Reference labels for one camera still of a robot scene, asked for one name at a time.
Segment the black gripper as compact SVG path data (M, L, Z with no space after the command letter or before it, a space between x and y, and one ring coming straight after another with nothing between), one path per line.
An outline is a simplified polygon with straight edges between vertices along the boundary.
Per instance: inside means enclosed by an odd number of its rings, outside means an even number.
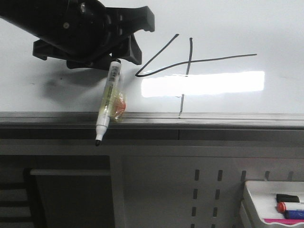
M114 59L142 63L142 51L134 33L154 32L154 14L149 7L110 8L67 6L56 25L33 44L33 56L58 58L69 69L107 70Z

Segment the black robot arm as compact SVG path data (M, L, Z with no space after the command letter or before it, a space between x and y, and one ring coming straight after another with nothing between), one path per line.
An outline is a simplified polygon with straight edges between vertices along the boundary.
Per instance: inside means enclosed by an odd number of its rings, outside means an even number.
M111 8L97 0L3 0L0 16L38 38L33 55L70 69L107 70L115 59L140 65L135 32L155 30L149 7Z

